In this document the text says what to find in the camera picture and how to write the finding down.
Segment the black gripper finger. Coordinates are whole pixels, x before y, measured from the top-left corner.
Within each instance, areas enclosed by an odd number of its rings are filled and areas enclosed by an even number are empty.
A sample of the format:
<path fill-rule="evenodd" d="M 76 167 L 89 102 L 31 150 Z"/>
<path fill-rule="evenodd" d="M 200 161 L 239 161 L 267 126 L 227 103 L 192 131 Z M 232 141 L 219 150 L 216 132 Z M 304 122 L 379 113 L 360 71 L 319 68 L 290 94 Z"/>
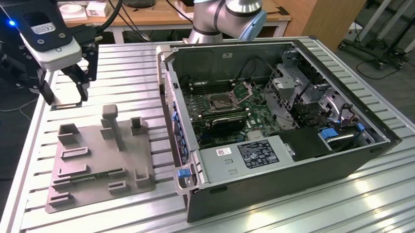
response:
<path fill-rule="evenodd" d="M 61 69 L 61 72 L 71 78 L 76 85 L 81 101 L 88 100 L 89 82 L 96 80 L 97 73 L 97 44 L 91 43 L 81 47 L 81 58 L 88 62 L 83 70 L 77 64 Z"/>
<path fill-rule="evenodd" d="M 45 81 L 47 70 L 40 67 L 27 48 L 3 49 L 3 79 L 15 87 L 25 87 L 40 93 L 47 104 L 53 101 L 53 92 Z"/>

